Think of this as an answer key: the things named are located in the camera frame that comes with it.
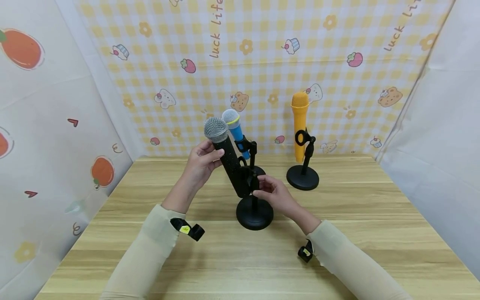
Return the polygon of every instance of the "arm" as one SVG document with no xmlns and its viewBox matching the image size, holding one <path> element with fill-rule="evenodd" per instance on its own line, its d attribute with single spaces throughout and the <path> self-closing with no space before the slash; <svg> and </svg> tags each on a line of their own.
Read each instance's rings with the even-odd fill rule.
<svg viewBox="0 0 480 300">
<path fill-rule="evenodd" d="M 350 242 L 327 220 L 321 221 L 301 207 L 283 182 L 259 176 L 260 190 L 253 195 L 292 219 L 312 242 L 320 264 L 360 300 L 411 300 L 412 297 L 372 258 Z"/>
<path fill-rule="evenodd" d="M 214 151 L 204 141 L 190 152 L 187 166 L 162 205 L 150 212 L 137 238 L 130 245 L 108 280 L 100 300 L 144 300 L 163 263 L 170 255 L 179 232 L 172 218 L 185 219 L 192 199 L 206 183 L 212 171 L 221 165 L 224 151 Z"/>
</svg>

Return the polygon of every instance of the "beige sleeve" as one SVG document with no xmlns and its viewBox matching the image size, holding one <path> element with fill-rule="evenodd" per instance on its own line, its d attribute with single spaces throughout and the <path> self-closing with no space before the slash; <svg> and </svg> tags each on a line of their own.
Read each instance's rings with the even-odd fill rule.
<svg viewBox="0 0 480 300">
<path fill-rule="evenodd" d="M 170 255 L 179 232 L 170 224 L 184 214 L 157 204 L 108 280 L 100 300 L 144 300 Z"/>
<path fill-rule="evenodd" d="M 372 258 L 328 221 L 307 236 L 313 253 L 360 300 L 411 300 L 412 297 Z"/>
</svg>

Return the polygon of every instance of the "yellow sticker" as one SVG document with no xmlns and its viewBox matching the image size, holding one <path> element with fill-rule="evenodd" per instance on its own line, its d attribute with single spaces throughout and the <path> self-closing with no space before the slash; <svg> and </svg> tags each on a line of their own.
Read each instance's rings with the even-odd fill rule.
<svg viewBox="0 0 480 300">
<path fill-rule="evenodd" d="M 180 228 L 180 232 L 188 234 L 190 232 L 190 226 L 184 225 Z"/>
</svg>

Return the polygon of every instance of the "microphone stand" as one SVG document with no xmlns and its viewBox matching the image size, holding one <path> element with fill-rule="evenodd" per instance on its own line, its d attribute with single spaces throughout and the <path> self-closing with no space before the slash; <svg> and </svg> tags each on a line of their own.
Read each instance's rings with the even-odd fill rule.
<svg viewBox="0 0 480 300">
<path fill-rule="evenodd" d="M 239 157 L 239 160 L 244 163 L 244 166 L 242 167 L 242 172 L 245 172 L 244 174 L 245 176 L 247 176 L 246 180 L 250 187 L 250 192 L 253 192 L 260 189 L 260 183 L 257 178 L 258 173 L 256 172 L 257 168 L 261 170 L 263 174 L 265 174 L 265 172 L 261 168 L 254 165 L 255 155 L 257 153 L 257 143 L 248 143 L 250 143 L 250 166 L 247 167 L 247 163 L 242 156 Z M 236 215 L 238 222 L 243 227 L 249 230 L 262 230 L 268 225 L 270 225 L 270 223 L 272 222 L 273 208 L 267 201 L 263 199 L 258 199 L 253 195 L 248 195 L 247 197 L 240 200 L 240 202 L 238 203 Z"/>
<path fill-rule="evenodd" d="M 300 142 L 298 137 L 303 135 L 303 140 Z M 317 172 L 314 169 L 308 166 L 310 163 L 310 158 L 314 152 L 314 146 L 316 138 L 314 136 L 310 136 L 308 131 L 306 130 L 299 130 L 295 134 L 295 142 L 299 146 L 305 145 L 307 142 L 308 146 L 305 149 L 305 159 L 303 160 L 303 165 L 296 165 L 288 169 L 287 171 L 287 181 L 296 189 L 302 191 L 311 191 L 318 186 L 320 179 L 318 178 Z"/>
<path fill-rule="evenodd" d="M 241 145 L 243 149 L 243 151 L 241 152 L 248 151 L 250 153 L 250 169 L 253 170 L 255 173 L 257 173 L 258 176 L 265 175 L 266 174 L 265 171 L 261 167 L 255 165 L 255 155 L 257 154 L 257 142 L 255 141 L 250 142 L 249 140 L 247 140 L 247 138 L 245 138 L 245 135 L 244 135 L 243 139 L 238 142 L 235 141 L 235 144 L 237 145 L 237 149 L 239 151 L 240 151 L 239 145 Z M 239 157 L 239 160 L 241 160 L 244 163 L 244 165 L 247 165 L 247 161 L 245 160 L 245 158 Z"/>
</svg>

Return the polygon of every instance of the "yellow checkered pattern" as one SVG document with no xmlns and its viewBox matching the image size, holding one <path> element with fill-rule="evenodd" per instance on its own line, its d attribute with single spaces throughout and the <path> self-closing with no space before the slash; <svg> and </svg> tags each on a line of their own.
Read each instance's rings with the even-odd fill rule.
<svg viewBox="0 0 480 300">
<path fill-rule="evenodd" d="M 307 116 L 316 151 L 375 157 L 452 3 L 79 0 L 76 7 L 148 155 L 187 154 L 204 139 L 205 119 L 220 117 L 237 92 L 237 101 L 248 95 L 240 120 L 259 152 L 293 152 L 291 97 L 317 84 L 323 96 Z M 117 45 L 128 57 L 115 54 Z M 353 52 L 362 55 L 358 66 L 357 56 L 347 61 Z M 384 107 L 379 98 L 391 87 L 402 97 Z M 175 104 L 161 103 L 167 97 Z"/>
</svg>

